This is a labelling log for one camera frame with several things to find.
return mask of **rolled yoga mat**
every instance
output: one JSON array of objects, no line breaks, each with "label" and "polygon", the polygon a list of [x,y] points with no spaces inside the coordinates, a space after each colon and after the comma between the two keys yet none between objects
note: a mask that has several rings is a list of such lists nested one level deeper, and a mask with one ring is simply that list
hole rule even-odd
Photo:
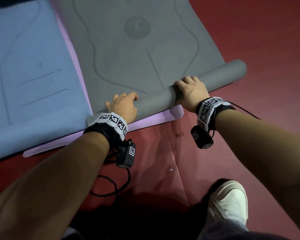
[{"label": "rolled yoga mat", "polygon": [[[247,67],[242,60],[233,60],[229,63],[220,65],[207,72],[198,74],[197,77],[202,81],[208,92],[211,92],[221,86],[228,85],[243,78],[246,75]],[[175,106],[176,101],[182,99],[181,90],[175,86],[169,86],[157,93],[142,96],[134,102],[137,108],[135,121],[141,120],[153,114],[167,110]],[[100,113],[94,114],[87,118],[87,124],[90,125],[96,120]]]},{"label": "rolled yoga mat", "polygon": [[137,121],[173,107],[171,85],[185,75],[212,91],[246,72],[240,60],[225,64],[188,0],[59,2],[94,114],[88,124],[114,94],[139,95]]}]

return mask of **floor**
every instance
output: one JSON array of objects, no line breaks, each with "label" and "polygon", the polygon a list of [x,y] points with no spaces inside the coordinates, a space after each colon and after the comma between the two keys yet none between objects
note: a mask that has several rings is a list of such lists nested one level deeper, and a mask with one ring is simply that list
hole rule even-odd
[{"label": "floor", "polygon": [[[300,0],[190,0],[226,62],[242,59],[248,67],[240,81],[210,93],[239,104],[261,119],[300,134]],[[132,181],[121,205],[165,212],[185,212],[219,178],[235,179],[249,200],[250,230],[300,240],[300,231],[271,194],[236,159],[216,133],[214,146],[200,150],[190,135],[196,116],[185,111],[173,122],[128,133],[136,141]],[[53,154],[21,155],[0,162],[0,192]],[[124,169],[107,165],[100,174],[118,185]],[[113,186],[97,179],[92,188],[108,193]],[[87,196],[81,211],[109,206],[113,197]]]}]

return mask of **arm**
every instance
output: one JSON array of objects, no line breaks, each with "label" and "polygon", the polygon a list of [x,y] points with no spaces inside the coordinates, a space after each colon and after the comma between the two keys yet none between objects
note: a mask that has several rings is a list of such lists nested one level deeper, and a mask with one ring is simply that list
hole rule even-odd
[{"label": "arm", "polygon": [[[190,112],[209,97],[196,77],[175,84],[184,93],[178,103]],[[215,126],[240,162],[300,228],[300,136],[235,110],[220,112]]]},{"label": "arm", "polygon": [[[105,105],[129,124],[135,93]],[[30,170],[0,194],[0,239],[61,239],[91,189],[109,151],[107,139],[89,132]]]}]

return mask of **shoe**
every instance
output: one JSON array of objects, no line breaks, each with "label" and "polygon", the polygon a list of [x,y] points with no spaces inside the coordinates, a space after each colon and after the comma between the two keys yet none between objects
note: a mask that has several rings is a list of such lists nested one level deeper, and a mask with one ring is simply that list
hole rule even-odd
[{"label": "shoe", "polygon": [[209,198],[204,230],[222,220],[235,220],[246,225],[248,198],[243,186],[235,180],[222,183]]}]

